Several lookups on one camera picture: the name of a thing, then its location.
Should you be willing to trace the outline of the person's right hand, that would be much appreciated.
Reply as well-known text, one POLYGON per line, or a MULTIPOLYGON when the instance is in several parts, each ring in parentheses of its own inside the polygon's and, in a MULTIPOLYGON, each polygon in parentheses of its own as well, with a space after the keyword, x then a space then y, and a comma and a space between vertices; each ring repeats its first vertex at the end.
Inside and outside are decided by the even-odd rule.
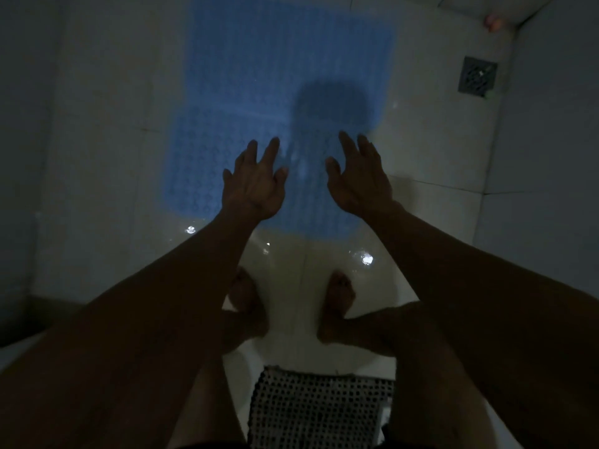
POLYGON ((345 166, 338 185, 327 185, 335 203, 343 210, 364 221, 371 218, 388 217, 389 214, 404 212, 403 206, 394 200, 392 186, 385 174, 381 157, 371 143, 371 158, 362 157, 357 141, 348 133, 338 134, 345 166))

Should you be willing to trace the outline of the person's left hand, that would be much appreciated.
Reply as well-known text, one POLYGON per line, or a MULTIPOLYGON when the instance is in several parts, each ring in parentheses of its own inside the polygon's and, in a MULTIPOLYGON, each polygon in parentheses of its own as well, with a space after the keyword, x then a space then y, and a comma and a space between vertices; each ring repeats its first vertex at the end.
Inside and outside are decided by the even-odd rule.
POLYGON ((280 139, 272 138, 261 158, 258 158, 257 151, 257 165, 254 168, 243 166, 246 148, 236 158, 232 170, 235 173, 235 186, 223 185, 221 213, 258 224, 275 216, 285 199, 285 186, 277 188, 274 181, 274 163, 280 150, 280 139))

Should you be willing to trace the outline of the person's left forearm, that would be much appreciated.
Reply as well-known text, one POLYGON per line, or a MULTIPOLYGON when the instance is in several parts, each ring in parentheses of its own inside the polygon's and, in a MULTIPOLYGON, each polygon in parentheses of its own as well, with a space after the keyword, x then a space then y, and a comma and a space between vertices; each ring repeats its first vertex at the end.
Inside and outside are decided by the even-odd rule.
POLYGON ((0 449, 166 449, 258 224, 219 213, 0 374, 0 449))

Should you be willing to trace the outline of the person's right forearm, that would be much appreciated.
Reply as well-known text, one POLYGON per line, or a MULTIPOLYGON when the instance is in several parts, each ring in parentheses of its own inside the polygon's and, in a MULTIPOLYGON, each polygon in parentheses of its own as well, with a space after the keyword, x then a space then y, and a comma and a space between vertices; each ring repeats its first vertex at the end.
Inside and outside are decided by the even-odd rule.
POLYGON ((363 213, 526 449, 599 449, 599 300, 467 245, 399 203, 363 213))

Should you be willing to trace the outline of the blue anti-slip bath mat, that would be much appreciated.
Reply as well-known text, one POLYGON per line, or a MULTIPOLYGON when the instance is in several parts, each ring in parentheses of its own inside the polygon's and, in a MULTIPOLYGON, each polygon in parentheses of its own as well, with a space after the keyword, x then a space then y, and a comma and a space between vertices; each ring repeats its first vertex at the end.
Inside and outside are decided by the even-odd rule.
POLYGON ((395 30, 366 15, 282 0, 190 0, 189 20, 165 204, 213 218, 222 171, 251 140, 261 156, 278 137, 274 169, 289 169, 286 197, 264 226, 311 239, 353 234, 359 220, 330 196, 325 159, 343 162, 339 131, 366 134, 379 122, 395 30))

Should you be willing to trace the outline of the person's left foot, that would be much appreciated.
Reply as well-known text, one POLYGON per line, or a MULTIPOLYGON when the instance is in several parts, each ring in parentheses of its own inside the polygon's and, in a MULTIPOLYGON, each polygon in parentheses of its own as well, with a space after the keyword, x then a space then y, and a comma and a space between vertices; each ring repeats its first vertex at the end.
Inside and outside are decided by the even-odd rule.
POLYGON ((228 298, 234 307, 234 328, 240 330, 243 340, 264 337, 269 331, 267 311, 254 279, 242 266, 236 270, 228 298))

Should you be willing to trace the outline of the person's foot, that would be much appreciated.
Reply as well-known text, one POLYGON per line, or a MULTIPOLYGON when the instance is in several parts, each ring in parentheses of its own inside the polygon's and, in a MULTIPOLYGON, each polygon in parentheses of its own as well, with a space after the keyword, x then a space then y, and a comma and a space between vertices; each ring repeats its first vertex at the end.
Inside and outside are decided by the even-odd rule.
POLYGON ((264 337, 269 331, 267 311, 254 279, 242 266, 236 270, 228 298, 234 307, 234 328, 240 330, 243 340, 264 337))
POLYGON ((341 271, 333 271, 322 304, 317 339, 325 344, 336 343, 339 327, 355 301, 356 293, 349 277, 341 271))

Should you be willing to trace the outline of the square metal floor drain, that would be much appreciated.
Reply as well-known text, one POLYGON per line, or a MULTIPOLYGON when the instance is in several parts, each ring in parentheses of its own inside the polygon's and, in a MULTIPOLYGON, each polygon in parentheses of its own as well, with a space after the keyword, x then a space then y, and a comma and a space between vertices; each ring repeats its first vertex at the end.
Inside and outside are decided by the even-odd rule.
POLYGON ((458 82, 458 92, 476 97, 487 97, 494 89, 498 64, 493 61, 464 57, 458 82))

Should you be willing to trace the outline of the person's right foot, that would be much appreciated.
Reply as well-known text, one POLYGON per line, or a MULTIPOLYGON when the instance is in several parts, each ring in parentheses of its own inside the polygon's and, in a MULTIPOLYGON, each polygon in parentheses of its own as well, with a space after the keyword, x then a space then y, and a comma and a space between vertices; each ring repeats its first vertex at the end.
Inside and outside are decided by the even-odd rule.
POLYGON ((339 327, 355 301, 356 293, 349 277, 341 271, 333 271, 322 304, 317 339, 325 344, 336 343, 339 327))

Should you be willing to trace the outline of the person's right leg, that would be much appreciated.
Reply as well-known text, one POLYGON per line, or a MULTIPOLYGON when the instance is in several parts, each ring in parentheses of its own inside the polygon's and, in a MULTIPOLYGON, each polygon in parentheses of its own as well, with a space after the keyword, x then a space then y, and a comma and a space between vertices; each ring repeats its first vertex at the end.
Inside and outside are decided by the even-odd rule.
POLYGON ((391 415, 381 449, 497 449, 481 393, 423 303, 356 318, 344 318, 326 305, 318 339, 396 360, 391 415))

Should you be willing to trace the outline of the person's leg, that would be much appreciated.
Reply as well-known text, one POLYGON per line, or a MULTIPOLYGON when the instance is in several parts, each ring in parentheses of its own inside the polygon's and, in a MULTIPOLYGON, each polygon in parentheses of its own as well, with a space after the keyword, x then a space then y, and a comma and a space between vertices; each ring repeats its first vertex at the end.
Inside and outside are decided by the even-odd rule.
POLYGON ((423 303, 356 318, 344 318, 326 305, 318 339, 396 360, 391 415, 381 449, 497 449, 481 393, 423 303))
POLYGON ((216 347, 208 353, 177 420, 167 449, 249 449, 236 415, 223 356, 268 332, 263 308, 223 310, 216 347))

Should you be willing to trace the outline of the person's left leg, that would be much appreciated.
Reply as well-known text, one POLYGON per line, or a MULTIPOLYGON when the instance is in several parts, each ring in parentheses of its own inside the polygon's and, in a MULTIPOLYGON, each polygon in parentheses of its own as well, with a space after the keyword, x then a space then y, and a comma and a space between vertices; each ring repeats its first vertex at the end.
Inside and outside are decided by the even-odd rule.
POLYGON ((167 449, 249 449, 236 415, 223 356, 268 332, 263 308, 223 310, 216 347, 208 353, 177 420, 167 449))

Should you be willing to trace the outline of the perforated white plastic stool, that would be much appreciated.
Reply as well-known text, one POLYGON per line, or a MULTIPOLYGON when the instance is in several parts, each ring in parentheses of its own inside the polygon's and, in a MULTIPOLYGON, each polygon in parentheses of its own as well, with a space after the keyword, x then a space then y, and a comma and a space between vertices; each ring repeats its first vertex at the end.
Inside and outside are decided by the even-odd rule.
POLYGON ((373 449, 384 439, 395 382, 267 366, 251 396, 251 449, 373 449))

